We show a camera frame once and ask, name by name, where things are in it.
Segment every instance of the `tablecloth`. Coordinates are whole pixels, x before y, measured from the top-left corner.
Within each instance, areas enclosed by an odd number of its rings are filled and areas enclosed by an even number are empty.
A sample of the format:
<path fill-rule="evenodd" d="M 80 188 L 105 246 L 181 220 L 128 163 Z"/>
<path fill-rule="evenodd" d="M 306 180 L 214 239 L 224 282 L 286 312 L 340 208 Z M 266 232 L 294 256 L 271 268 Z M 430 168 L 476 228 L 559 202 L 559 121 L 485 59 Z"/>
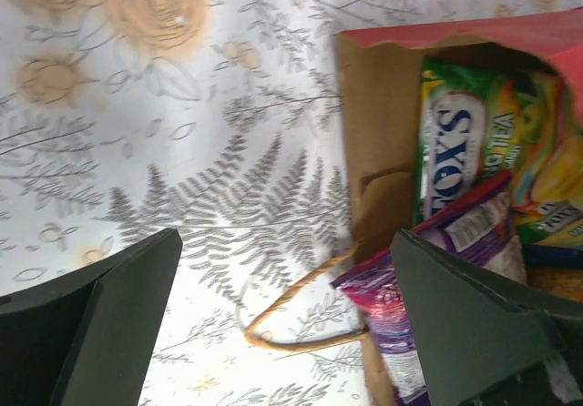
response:
<path fill-rule="evenodd" d="M 583 0 L 0 0 L 0 293 L 178 228 L 140 406 L 367 405 L 358 343 L 241 326 L 350 246 L 332 35 Z M 259 332 L 355 329 L 317 280 Z"/>

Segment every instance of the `rope handle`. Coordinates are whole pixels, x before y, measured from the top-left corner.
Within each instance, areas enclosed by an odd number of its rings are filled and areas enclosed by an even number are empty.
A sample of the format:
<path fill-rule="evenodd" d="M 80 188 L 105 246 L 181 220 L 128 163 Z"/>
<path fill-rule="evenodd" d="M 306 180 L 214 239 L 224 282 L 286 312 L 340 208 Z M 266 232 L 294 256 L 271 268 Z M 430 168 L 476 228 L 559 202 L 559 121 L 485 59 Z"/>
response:
<path fill-rule="evenodd" d="M 345 333 L 343 335 L 332 336 L 323 340 L 310 340 L 306 342 L 296 342 L 296 343 L 282 343 L 282 342 L 272 342 L 265 340 L 264 338 L 257 336 L 255 330 L 285 303 L 291 301 L 300 292 L 303 287 L 308 283 L 312 282 L 317 277 L 321 276 L 328 269 L 335 267 L 339 263 L 352 257 L 356 250 L 360 247 L 361 242 L 356 242 L 351 249 L 341 256 L 337 256 L 330 260 L 324 262 L 319 268 L 310 272 L 302 279 L 298 280 L 295 284 L 291 285 L 288 290 L 286 290 L 281 297 L 276 299 L 266 310 L 260 313 L 251 324 L 245 329 L 245 339 L 251 345 L 256 347 L 262 347 L 264 349 L 270 350 L 280 350 L 280 351 L 290 351 L 293 353 L 302 353 L 306 351 L 314 351 L 319 349 L 325 349 L 334 345 L 345 344 L 346 342 L 353 342 L 355 340 L 362 339 L 367 333 L 368 329 L 364 328 L 351 333 Z"/>

